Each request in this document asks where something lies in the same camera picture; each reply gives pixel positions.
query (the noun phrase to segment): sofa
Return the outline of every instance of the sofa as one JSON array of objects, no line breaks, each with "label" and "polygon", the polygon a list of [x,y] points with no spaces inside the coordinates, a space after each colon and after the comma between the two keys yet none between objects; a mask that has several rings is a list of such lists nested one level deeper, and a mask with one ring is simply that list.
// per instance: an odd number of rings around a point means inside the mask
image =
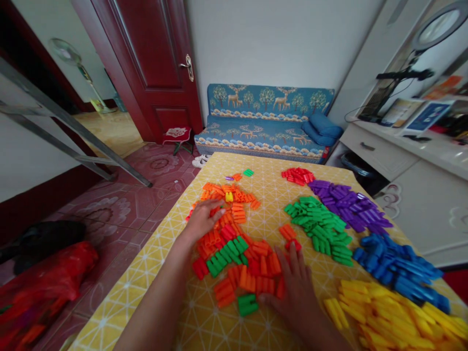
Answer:
[{"label": "sofa", "polygon": [[195,135],[196,147],[206,155],[221,151],[323,164],[330,146],[314,142],[301,127],[314,115],[326,116],[333,96],[333,89],[210,84],[210,114]]}]

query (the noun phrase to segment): pillow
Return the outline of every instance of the pillow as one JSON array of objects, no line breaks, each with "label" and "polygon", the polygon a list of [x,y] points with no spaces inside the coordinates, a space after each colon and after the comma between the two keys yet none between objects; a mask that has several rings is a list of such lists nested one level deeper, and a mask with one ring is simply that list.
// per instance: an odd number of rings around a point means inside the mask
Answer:
[{"label": "pillow", "polygon": [[308,121],[303,122],[301,128],[316,144],[319,145],[333,146],[338,139],[331,136],[321,136]]},{"label": "pillow", "polygon": [[343,134],[343,128],[335,125],[327,116],[321,113],[315,113],[309,117],[309,123],[321,136],[338,139]]}]

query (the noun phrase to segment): ladder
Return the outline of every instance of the ladder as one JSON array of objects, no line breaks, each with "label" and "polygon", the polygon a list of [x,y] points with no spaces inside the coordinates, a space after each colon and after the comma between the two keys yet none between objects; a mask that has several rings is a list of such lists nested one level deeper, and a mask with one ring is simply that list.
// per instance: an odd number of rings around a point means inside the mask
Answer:
[{"label": "ladder", "polygon": [[[17,85],[26,94],[36,100],[37,106],[23,107],[23,106],[8,106],[0,100],[0,112],[5,114],[8,118],[26,128],[35,135],[41,137],[48,143],[57,147],[59,150],[66,153],[68,156],[74,158],[83,166],[89,168],[91,171],[97,173],[105,180],[112,181],[115,179],[114,175],[110,175],[96,163],[119,166],[140,183],[148,188],[151,188],[152,183],[137,172],[132,166],[125,162],[119,155],[112,151],[106,144],[99,140],[94,134],[87,130],[81,123],[69,115],[65,110],[52,101],[46,94],[39,90],[29,80],[23,77],[18,71],[10,66],[3,58],[0,58],[0,73],[3,74],[12,83]],[[25,116],[43,116],[43,117],[56,117],[65,125],[75,131],[80,137],[89,141],[99,151],[101,151],[108,158],[84,156],[70,148],[68,145],[57,139],[55,136],[39,127],[37,124],[31,122]]]}]

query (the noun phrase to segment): yellow tablecloth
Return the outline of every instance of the yellow tablecloth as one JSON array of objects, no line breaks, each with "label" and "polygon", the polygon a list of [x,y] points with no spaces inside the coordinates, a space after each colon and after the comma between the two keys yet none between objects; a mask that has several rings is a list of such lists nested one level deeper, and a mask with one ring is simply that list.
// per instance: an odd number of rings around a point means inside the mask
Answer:
[{"label": "yellow tablecloth", "polygon": [[[317,179],[328,180],[337,184],[352,186],[356,192],[365,194],[351,171],[320,166],[310,163],[292,162],[272,158],[215,153],[194,181],[182,194],[172,210],[162,221],[145,247],[133,260],[127,271],[114,285],[89,322],[79,333],[72,350],[111,349],[118,340],[123,328],[130,319],[139,301],[145,294],[159,268],[164,262],[174,239],[185,226],[185,217],[201,194],[206,182],[224,184],[225,176],[241,173],[250,168],[252,177],[243,177],[241,188],[255,194],[262,206],[257,211],[247,210],[247,223],[242,228],[253,239],[265,239],[270,244],[284,245],[278,227],[290,221],[283,208],[299,196],[311,196],[312,191],[287,182],[281,178],[281,171],[290,167],[303,167],[312,171]],[[312,241],[293,225],[298,233],[298,240],[303,247],[307,264],[313,271],[313,282],[318,299],[337,297],[340,279],[362,279],[370,281],[371,276],[359,265],[349,268],[335,263],[324,254],[314,251]],[[353,230],[348,233],[354,237],[354,248],[361,236]],[[400,244],[411,244],[399,228],[389,230],[391,237]],[[241,318],[234,304],[218,310],[215,306],[213,286],[225,278],[223,272],[217,279],[206,276],[199,281],[192,273],[187,282],[187,294],[183,311],[179,319],[175,340],[176,350],[295,350],[298,342],[284,326],[275,312],[261,307],[260,310]],[[446,295],[452,312],[464,319],[468,318],[468,309],[442,280],[435,283],[436,289]],[[344,331],[345,337],[355,349],[356,341],[354,322],[348,317],[351,329]]]}]

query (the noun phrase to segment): drawer handle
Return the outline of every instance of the drawer handle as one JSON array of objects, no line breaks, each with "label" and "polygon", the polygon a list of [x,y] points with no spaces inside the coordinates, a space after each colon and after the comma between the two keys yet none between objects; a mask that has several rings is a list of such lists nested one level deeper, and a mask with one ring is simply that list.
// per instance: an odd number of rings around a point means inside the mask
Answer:
[{"label": "drawer handle", "polygon": [[367,149],[369,151],[374,151],[375,148],[373,148],[372,146],[369,146],[369,145],[366,145],[365,142],[361,141],[361,146],[364,148],[364,149]]}]

